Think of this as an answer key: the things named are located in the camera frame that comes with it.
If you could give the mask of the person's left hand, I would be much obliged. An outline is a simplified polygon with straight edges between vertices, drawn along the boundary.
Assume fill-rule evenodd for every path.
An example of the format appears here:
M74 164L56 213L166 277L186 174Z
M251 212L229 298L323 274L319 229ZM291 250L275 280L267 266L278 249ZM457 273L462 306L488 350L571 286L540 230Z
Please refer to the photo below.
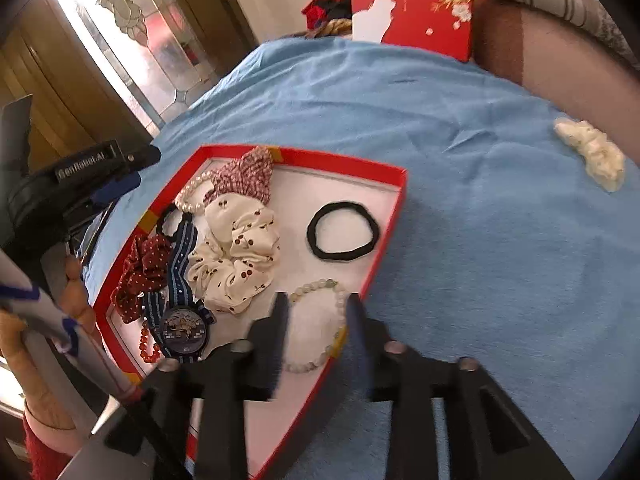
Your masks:
M66 257L63 270L66 283L60 286L58 294L63 311L95 340L100 340L96 315L89 306L88 292L81 278L80 261L74 256ZM81 399L67 376L68 362L58 355L53 342L17 316L3 312L1 353L22 387L27 415L44 426L90 434L96 414Z

